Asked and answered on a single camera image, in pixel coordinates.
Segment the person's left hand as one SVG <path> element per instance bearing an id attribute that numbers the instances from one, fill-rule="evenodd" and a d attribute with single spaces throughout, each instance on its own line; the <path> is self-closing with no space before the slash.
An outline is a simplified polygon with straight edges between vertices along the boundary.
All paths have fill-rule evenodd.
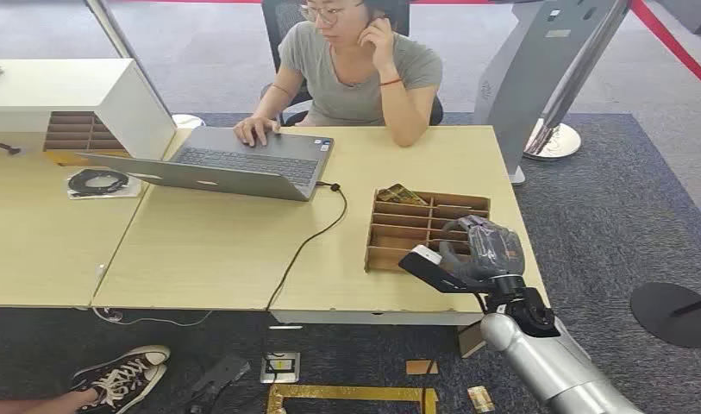
<path id="1" fill-rule="evenodd" d="M 360 33 L 358 43 L 361 47 L 373 46 L 372 62 L 379 73 L 386 72 L 393 65 L 394 33 L 388 17 L 371 20 Z"/>

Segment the person's right hand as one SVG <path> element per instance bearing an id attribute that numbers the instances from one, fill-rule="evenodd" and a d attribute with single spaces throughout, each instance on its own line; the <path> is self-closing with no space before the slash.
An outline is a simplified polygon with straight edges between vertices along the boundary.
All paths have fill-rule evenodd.
<path id="1" fill-rule="evenodd" d="M 280 123 L 263 116 L 250 116 L 233 127 L 235 137 L 244 145 L 265 147 L 268 143 L 268 133 L 278 133 Z"/>

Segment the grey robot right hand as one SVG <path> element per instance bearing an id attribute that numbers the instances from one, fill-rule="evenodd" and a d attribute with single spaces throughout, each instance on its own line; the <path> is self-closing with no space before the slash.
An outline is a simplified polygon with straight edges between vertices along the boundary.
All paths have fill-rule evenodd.
<path id="1" fill-rule="evenodd" d="M 508 274 L 523 275 L 525 257 L 515 231 L 475 215 L 458 218 L 441 228 L 443 235 L 453 230 L 466 233 L 470 258 L 461 259 L 447 240 L 439 242 L 439 253 L 457 279 L 470 283 Z"/>

